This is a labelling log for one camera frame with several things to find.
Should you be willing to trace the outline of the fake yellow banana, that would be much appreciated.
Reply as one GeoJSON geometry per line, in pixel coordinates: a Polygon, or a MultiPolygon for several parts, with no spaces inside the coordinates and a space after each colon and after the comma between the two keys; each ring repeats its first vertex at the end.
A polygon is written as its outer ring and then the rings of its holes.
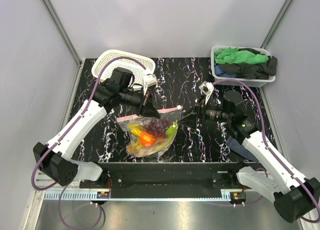
{"type": "Polygon", "coordinates": [[[128,126],[129,131],[132,135],[134,135],[134,145],[135,146],[144,146],[144,136],[145,133],[143,132],[142,128],[138,125],[130,124],[128,126]]]}

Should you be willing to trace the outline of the clear zip top bag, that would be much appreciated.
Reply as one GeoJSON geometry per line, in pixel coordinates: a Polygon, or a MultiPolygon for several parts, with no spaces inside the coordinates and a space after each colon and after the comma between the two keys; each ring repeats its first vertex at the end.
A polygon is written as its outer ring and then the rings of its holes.
{"type": "Polygon", "coordinates": [[[159,110],[160,118],[130,115],[117,118],[120,128],[130,141],[129,155],[137,158],[162,156],[173,143],[182,117],[183,106],[159,110]]]}

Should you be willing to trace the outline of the fake purple grapes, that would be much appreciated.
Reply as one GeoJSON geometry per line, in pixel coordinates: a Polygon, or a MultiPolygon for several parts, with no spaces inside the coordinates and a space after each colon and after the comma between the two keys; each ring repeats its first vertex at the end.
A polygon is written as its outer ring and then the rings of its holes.
{"type": "Polygon", "coordinates": [[[154,138],[165,137],[166,131],[172,122],[168,118],[150,118],[143,123],[143,129],[146,133],[153,135],[154,138]]]}

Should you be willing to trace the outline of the fake orange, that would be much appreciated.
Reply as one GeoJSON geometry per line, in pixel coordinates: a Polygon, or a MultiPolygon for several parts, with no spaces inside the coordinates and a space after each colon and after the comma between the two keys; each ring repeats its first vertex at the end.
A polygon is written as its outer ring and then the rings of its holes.
{"type": "Polygon", "coordinates": [[[153,137],[153,135],[146,133],[146,132],[142,132],[140,134],[139,140],[140,140],[141,144],[145,147],[150,147],[150,146],[154,145],[156,142],[156,139],[153,137]]]}

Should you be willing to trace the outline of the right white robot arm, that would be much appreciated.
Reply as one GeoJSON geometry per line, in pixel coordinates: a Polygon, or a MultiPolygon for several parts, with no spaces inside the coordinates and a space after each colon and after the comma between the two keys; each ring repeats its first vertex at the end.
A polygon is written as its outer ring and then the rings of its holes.
{"type": "Polygon", "coordinates": [[[292,223],[313,209],[319,210],[320,182],[307,178],[293,167],[267,140],[263,130],[246,114],[245,102],[237,91],[223,94],[221,106],[209,106],[202,96],[179,121],[196,129],[204,123],[224,122],[228,134],[247,149],[271,175],[257,173],[249,166],[227,175],[229,186],[247,186],[273,203],[278,214],[292,223]]]}

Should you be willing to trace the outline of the fake green celery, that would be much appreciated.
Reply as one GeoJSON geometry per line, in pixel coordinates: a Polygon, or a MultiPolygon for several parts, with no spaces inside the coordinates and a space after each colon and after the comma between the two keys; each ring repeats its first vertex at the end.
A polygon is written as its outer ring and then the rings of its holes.
{"type": "Polygon", "coordinates": [[[150,147],[139,146],[139,148],[137,148],[138,153],[142,157],[153,155],[159,151],[164,151],[164,149],[172,143],[173,139],[175,138],[175,134],[178,131],[178,125],[173,120],[171,120],[171,119],[169,119],[169,120],[172,122],[172,124],[168,128],[168,130],[166,131],[165,137],[155,138],[156,139],[155,144],[150,147]]]}

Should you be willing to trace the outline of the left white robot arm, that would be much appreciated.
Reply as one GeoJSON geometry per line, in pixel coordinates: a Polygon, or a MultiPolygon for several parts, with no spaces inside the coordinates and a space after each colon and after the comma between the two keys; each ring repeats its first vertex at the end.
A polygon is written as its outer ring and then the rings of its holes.
{"type": "Polygon", "coordinates": [[[134,74],[125,68],[115,68],[111,77],[103,82],[96,81],[89,99],[71,121],[46,144],[38,142],[33,147],[36,160],[34,170],[40,170],[54,184],[66,186],[74,180],[90,180],[98,188],[104,187],[108,176],[93,162],[72,160],[72,156],[85,136],[107,114],[119,105],[135,107],[138,116],[156,117],[160,114],[153,106],[151,88],[157,83],[155,75],[135,91],[134,74]]]}

